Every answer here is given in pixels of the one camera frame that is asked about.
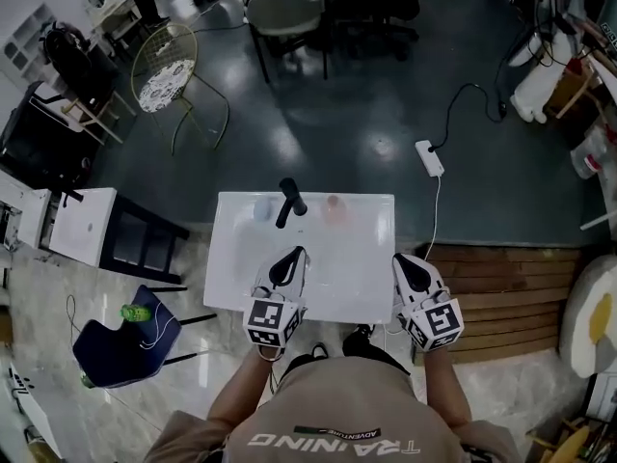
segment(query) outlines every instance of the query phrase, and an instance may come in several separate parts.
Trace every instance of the white shelf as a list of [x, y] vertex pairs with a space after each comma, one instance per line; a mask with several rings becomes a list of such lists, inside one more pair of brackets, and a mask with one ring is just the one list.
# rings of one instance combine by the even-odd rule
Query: white shelf
[[[13, 34], [1, 46], [0, 69], [22, 91], [45, 76], [39, 37], [42, 25], [49, 20], [55, 20], [55, 17], [43, 3], [15, 27]], [[10, 49], [7, 54], [6, 48], [11, 48], [11, 45], [14, 50]]]

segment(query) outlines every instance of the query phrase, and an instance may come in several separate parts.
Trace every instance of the white cable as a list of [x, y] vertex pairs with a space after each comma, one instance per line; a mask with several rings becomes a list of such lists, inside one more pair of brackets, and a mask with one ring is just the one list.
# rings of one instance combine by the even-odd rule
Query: white cable
[[144, 348], [145, 350], [151, 350], [152, 348], [154, 348], [154, 346], [156, 346], [156, 344], [159, 342], [159, 340], [161, 338], [163, 338], [163, 336], [165, 335], [165, 331], [167, 330], [167, 326], [169, 325], [170, 322], [172, 322], [174, 320], [174, 317], [170, 317], [170, 319], [165, 323], [165, 326], [163, 327], [163, 332], [161, 333], [161, 335], [159, 336], [158, 331], [159, 331], [159, 327], [158, 327], [158, 308], [161, 307], [161, 304], [163, 302], [159, 302], [156, 305], [156, 309], [154, 310], [154, 322], [156, 323], [156, 339], [152, 342], [152, 343], [148, 343], [146, 341], [142, 340], [142, 343], [140, 344], [140, 346], [142, 348]]
[[435, 243], [435, 237], [437, 236], [437, 208], [440, 201], [440, 190], [442, 190], [442, 178], [437, 177], [437, 194], [435, 195], [435, 213], [433, 215], [433, 238], [431, 239], [431, 245], [428, 246], [424, 260], [428, 259], [428, 255], [431, 253], [431, 249], [433, 249], [433, 244]]
[[144, 348], [145, 350], [151, 350], [152, 348], [154, 348], [154, 346], [156, 346], [156, 344], [161, 340], [161, 338], [163, 338], [165, 336], [165, 331], [167, 330], [167, 326], [169, 325], [170, 322], [172, 322], [174, 320], [173, 317], [170, 317], [170, 320], [168, 320], [165, 323], [165, 326], [163, 327], [163, 332], [161, 333], [161, 336], [159, 336], [154, 343], [146, 343], [142, 341], [142, 344], [140, 344], [140, 346], [142, 348]]
[[214, 8], [216, 6], [218, 6], [221, 3], [221, 0], [219, 0], [218, 2], [214, 2], [210, 7], [208, 7], [205, 11], [203, 11], [201, 14], [199, 14], [197, 17], [195, 17], [191, 23], [189, 24], [189, 27], [193, 27], [193, 24], [195, 24], [198, 20], [200, 20], [200, 17], [202, 15], [206, 15], [207, 13], [211, 12], [212, 10], [214, 10]]

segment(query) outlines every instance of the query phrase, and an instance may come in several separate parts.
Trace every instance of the power strip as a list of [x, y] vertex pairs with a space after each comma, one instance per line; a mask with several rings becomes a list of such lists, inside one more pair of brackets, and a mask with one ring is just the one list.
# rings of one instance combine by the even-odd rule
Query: power strip
[[430, 141], [418, 141], [416, 142], [416, 150], [424, 163], [424, 168], [428, 172], [429, 177], [441, 177], [444, 169], [442, 162], [440, 161], [437, 153], [430, 149], [433, 147]]

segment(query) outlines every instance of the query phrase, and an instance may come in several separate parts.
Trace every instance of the yellow object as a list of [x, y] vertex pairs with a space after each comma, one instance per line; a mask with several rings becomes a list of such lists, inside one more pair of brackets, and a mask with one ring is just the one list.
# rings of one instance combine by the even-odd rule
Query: yellow object
[[613, 309], [613, 297], [605, 293], [589, 318], [589, 338], [594, 344], [604, 336]]
[[564, 443], [559, 446], [559, 448], [556, 448], [554, 445], [535, 436], [529, 437], [540, 446], [548, 448], [542, 456], [542, 463], [574, 463], [577, 460], [578, 454], [584, 446], [585, 441], [587, 441], [587, 438], [589, 437], [589, 426], [585, 425], [584, 427], [578, 429], [574, 434], [566, 439]]
[[[223, 139], [223, 136], [225, 135], [228, 127], [228, 100], [219, 91], [217, 91], [214, 87], [210, 86], [207, 82], [205, 82], [195, 73], [198, 51], [199, 47], [197, 43], [197, 38], [193, 30], [190, 27], [185, 26], [184, 24], [170, 23], [167, 26], [156, 31], [146, 40], [142, 48], [139, 50], [137, 57], [135, 57], [135, 62], [133, 62], [133, 69], [131, 70], [131, 90], [133, 91], [133, 95], [135, 96], [135, 99], [137, 99], [138, 103], [140, 101], [140, 94], [142, 92], [142, 89], [144, 88], [148, 80], [157, 73], [159, 73], [163, 68], [166, 68], [178, 61], [190, 60], [193, 62], [193, 68], [190, 71], [189, 78], [187, 79], [186, 84], [184, 84], [182, 89], [179, 91], [179, 94], [174, 99], [178, 99], [179, 103], [184, 106], [186, 111], [178, 122], [174, 131], [174, 137], [172, 139], [172, 154], [174, 154], [175, 137], [178, 130], [180, 129], [180, 126], [182, 125], [184, 119], [186, 119], [187, 116], [191, 118], [200, 134], [205, 137], [199, 124], [191, 113], [191, 111], [194, 109], [193, 104], [184, 96], [186, 87], [188, 86], [192, 77], [197, 77], [207, 88], [213, 91], [225, 102], [225, 121], [219, 132], [219, 137], [214, 143], [213, 149], [216, 149], [219, 146], [219, 143], [221, 142], [221, 139]], [[154, 122], [161, 131], [161, 134], [164, 135], [163, 129], [158, 120], [156, 119], [155, 114], [150, 114], [152, 115]]]
[[28, 449], [37, 463], [60, 463], [61, 461], [43, 439], [28, 443]]

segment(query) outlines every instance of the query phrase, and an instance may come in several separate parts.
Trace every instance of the white cloth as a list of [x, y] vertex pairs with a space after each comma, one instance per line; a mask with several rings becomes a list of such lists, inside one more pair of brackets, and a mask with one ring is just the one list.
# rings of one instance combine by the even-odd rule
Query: white cloth
[[191, 79], [194, 60], [176, 60], [150, 77], [139, 94], [142, 110], [154, 113], [178, 98]]
[[550, 55], [545, 52], [538, 64], [514, 91], [514, 96], [525, 113], [541, 113], [572, 59], [572, 47], [568, 36], [557, 31], [552, 44], [547, 44]]

